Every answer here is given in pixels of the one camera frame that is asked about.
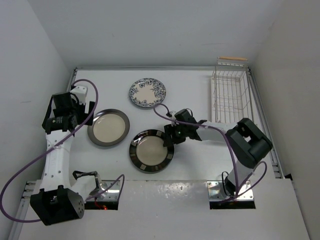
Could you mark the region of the brown rim cream plate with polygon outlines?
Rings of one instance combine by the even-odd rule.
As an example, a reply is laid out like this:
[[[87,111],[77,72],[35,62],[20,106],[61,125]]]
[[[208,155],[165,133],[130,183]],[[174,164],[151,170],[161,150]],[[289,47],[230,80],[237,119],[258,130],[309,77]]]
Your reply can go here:
[[[118,109],[104,109],[93,117],[92,125],[87,127],[89,139],[100,147],[119,144],[128,135],[130,120]]]

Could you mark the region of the checkered rim dark plate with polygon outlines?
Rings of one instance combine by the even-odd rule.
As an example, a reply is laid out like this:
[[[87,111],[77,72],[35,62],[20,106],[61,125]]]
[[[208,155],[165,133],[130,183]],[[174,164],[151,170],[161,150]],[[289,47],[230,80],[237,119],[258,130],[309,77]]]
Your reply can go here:
[[[138,133],[129,145],[129,158],[133,165],[145,173],[164,170],[172,161],[175,149],[164,146],[165,133],[148,129]]]

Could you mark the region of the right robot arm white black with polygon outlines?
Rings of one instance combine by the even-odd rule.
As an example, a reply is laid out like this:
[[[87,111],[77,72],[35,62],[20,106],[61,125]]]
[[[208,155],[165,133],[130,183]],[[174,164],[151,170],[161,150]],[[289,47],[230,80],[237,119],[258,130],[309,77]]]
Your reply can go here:
[[[222,178],[225,194],[233,199],[252,176],[260,162],[273,149],[271,140],[249,118],[242,118],[236,125],[224,131],[207,120],[196,121],[186,108],[167,111],[165,117],[171,123],[164,126],[164,146],[171,147],[186,141],[212,141],[226,143],[233,169]]]

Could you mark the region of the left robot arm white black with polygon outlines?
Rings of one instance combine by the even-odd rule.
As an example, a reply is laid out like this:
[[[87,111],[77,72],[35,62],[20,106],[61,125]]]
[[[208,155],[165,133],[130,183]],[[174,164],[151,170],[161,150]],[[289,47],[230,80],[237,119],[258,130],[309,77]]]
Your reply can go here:
[[[42,123],[49,153],[39,192],[31,195],[30,205],[46,226],[81,219],[87,198],[99,191],[96,171],[74,171],[74,184],[69,175],[74,131],[93,123],[93,114],[85,112],[87,91],[81,87],[52,95]]]

